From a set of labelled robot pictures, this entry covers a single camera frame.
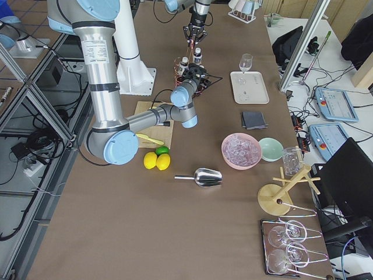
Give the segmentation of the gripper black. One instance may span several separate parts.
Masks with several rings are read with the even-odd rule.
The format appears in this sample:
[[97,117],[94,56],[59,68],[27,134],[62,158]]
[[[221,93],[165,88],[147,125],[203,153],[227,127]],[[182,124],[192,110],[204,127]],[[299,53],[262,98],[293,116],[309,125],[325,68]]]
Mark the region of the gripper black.
[[184,36],[188,44],[193,41],[193,27],[200,27],[195,30],[195,44],[199,44],[206,36],[207,31],[205,26],[206,14],[199,14],[195,11],[191,12],[191,20],[189,25],[183,27]]
[[195,64],[190,64],[184,71],[183,81],[193,82],[198,88],[204,83],[206,74],[207,70],[203,65],[196,66]]

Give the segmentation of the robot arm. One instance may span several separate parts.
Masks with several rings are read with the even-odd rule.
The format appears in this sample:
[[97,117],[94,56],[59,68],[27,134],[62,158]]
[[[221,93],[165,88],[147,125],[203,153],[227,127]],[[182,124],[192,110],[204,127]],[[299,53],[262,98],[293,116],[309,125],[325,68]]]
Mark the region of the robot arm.
[[209,13],[211,0],[165,0],[166,11],[176,14],[189,9],[190,23],[183,27],[184,36],[188,45],[195,46],[206,36],[205,21]]
[[96,121],[86,148],[109,164],[128,163],[138,151],[136,132],[165,121],[194,127],[198,117],[193,94],[206,71],[189,64],[183,81],[171,92],[170,104],[125,117],[121,95],[151,85],[152,70],[139,56],[128,1],[48,1],[48,22],[55,31],[80,38]]

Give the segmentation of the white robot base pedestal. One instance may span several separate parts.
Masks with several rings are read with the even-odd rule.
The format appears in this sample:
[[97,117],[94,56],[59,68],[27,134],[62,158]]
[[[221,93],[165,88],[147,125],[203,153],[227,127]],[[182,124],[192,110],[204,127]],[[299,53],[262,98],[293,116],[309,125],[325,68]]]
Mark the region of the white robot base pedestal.
[[114,40],[119,56],[119,92],[122,95],[150,96],[156,69],[148,68],[140,58],[130,2],[120,1],[119,4],[119,14],[114,20]]

